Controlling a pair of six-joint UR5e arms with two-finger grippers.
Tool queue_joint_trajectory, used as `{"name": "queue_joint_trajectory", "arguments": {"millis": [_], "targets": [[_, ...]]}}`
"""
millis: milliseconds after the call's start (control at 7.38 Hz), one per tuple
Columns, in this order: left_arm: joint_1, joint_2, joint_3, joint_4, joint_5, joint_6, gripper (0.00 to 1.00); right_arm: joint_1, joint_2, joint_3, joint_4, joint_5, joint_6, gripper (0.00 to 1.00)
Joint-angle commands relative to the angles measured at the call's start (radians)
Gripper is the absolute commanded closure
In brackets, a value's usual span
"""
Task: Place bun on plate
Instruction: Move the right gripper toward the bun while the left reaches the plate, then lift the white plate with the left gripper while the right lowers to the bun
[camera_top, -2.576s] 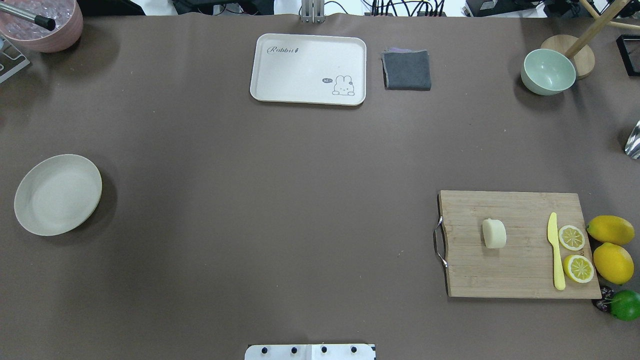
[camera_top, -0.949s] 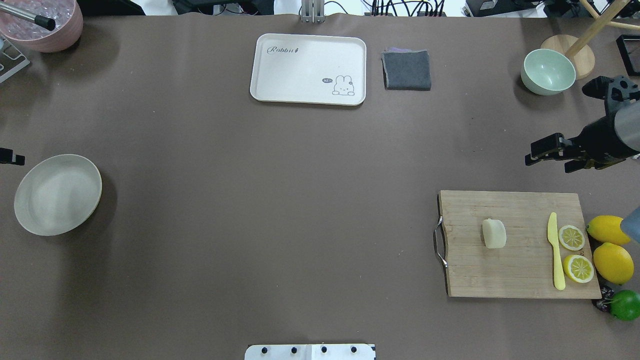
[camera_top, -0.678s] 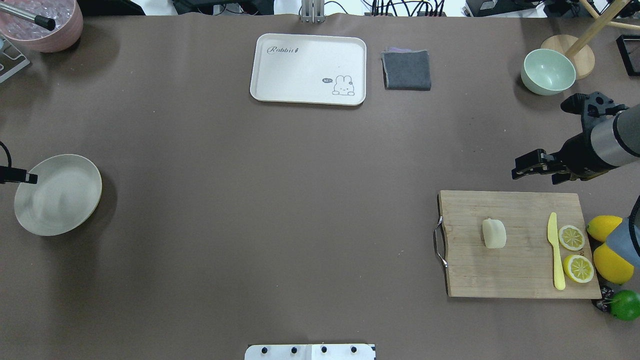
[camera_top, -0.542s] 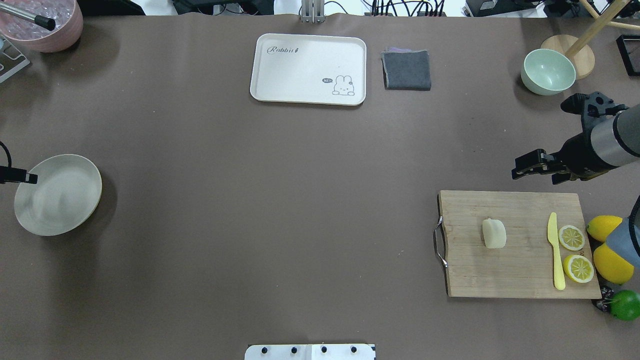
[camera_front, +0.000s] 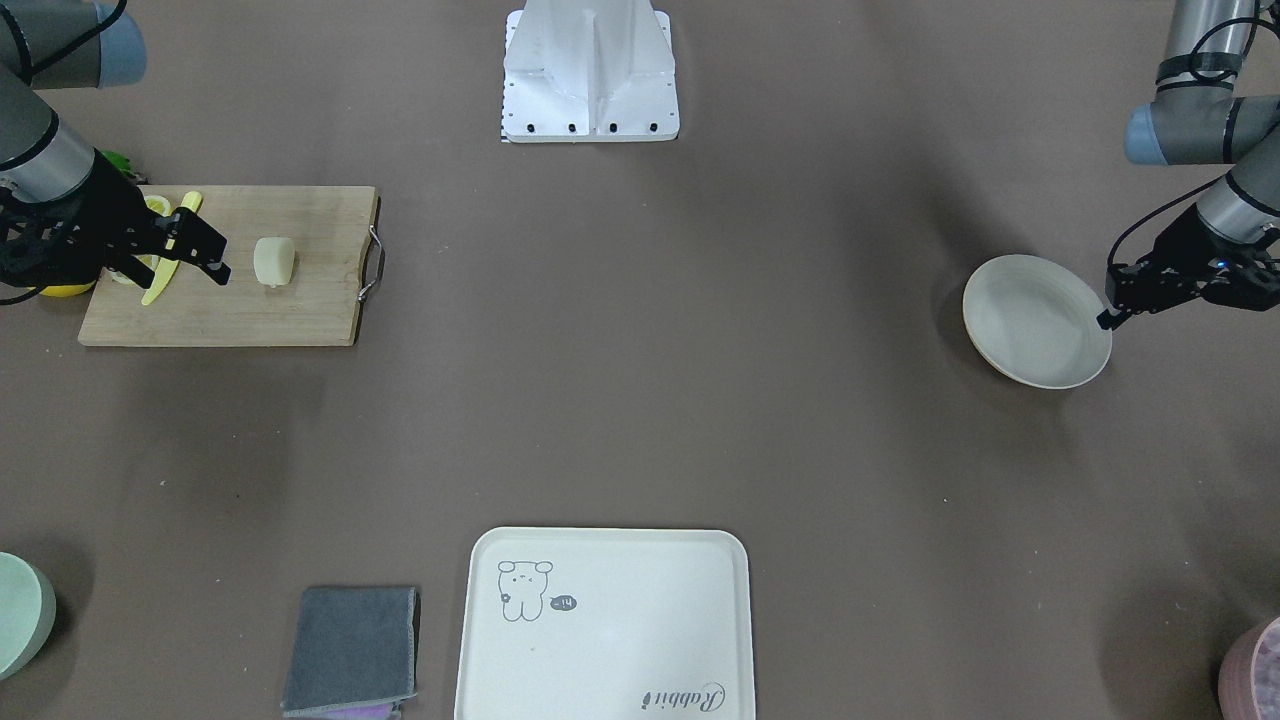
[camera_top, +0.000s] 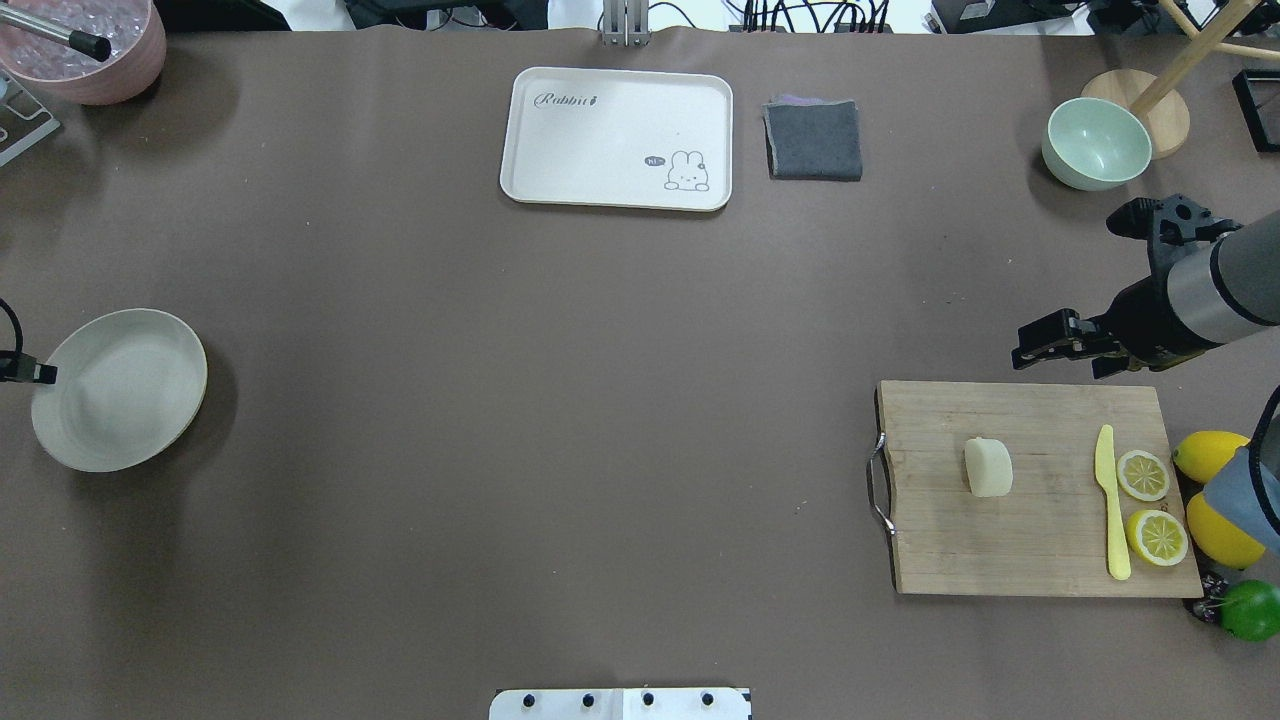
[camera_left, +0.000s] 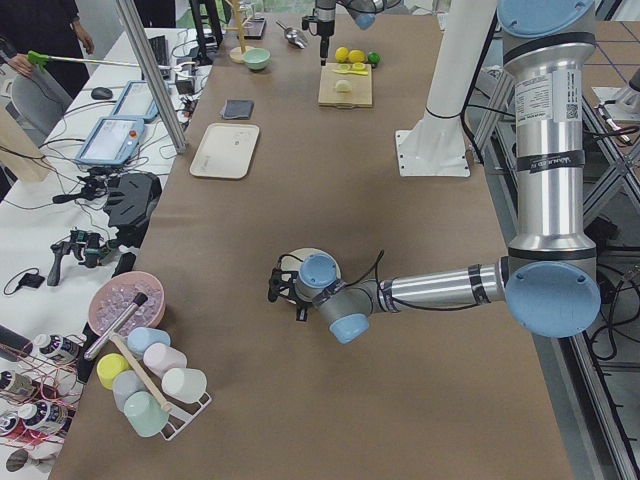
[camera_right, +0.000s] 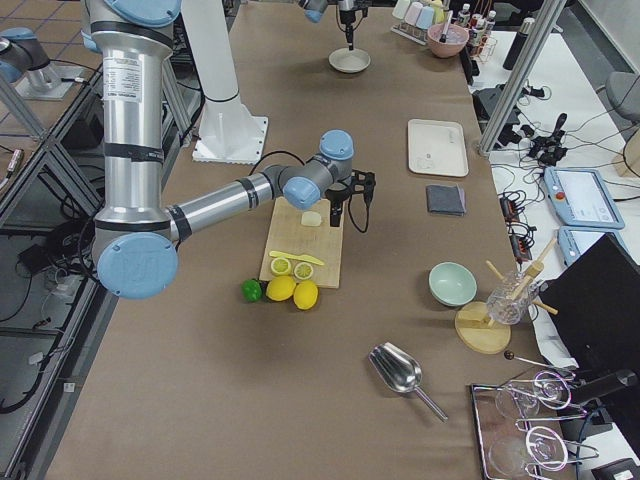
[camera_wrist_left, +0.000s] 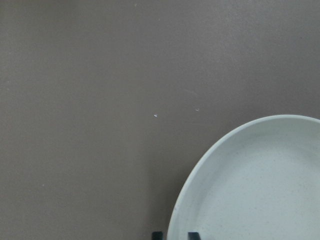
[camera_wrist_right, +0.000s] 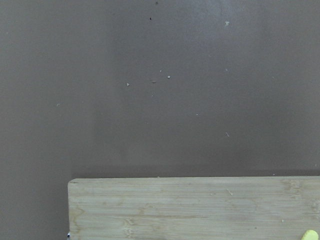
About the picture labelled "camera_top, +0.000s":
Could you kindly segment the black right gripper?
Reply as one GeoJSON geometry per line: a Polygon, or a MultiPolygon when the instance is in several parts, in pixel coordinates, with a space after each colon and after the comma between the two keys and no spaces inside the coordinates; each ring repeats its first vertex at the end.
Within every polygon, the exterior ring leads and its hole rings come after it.
{"type": "Polygon", "coordinates": [[[1082,322],[1073,309],[1052,311],[1019,328],[1018,340],[1010,352],[1015,370],[1091,359],[1098,380],[1120,372],[1162,372],[1219,347],[1178,319],[1156,281],[1130,284],[1103,314],[1082,322]]]}

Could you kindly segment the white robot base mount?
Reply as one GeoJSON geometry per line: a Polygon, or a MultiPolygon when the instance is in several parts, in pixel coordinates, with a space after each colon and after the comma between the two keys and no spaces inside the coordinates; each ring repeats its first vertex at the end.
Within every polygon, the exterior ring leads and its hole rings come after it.
{"type": "Polygon", "coordinates": [[[489,719],[751,719],[750,691],[735,687],[508,689],[489,719]]]}

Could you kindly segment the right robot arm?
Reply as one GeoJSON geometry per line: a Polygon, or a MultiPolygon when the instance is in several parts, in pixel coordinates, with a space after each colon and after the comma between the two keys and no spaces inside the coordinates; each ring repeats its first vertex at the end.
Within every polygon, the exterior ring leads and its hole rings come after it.
{"type": "Polygon", "coordinates": [[[1097,379],[1165,372],[1277,325],[1276,213],[1243,225],[1175,193],[1133,199],[1106,227],[1146,242],[1149,274],[1097,316],[1062,307],[1019,328],[1014,368],[1088,359],[1097,379]]]}

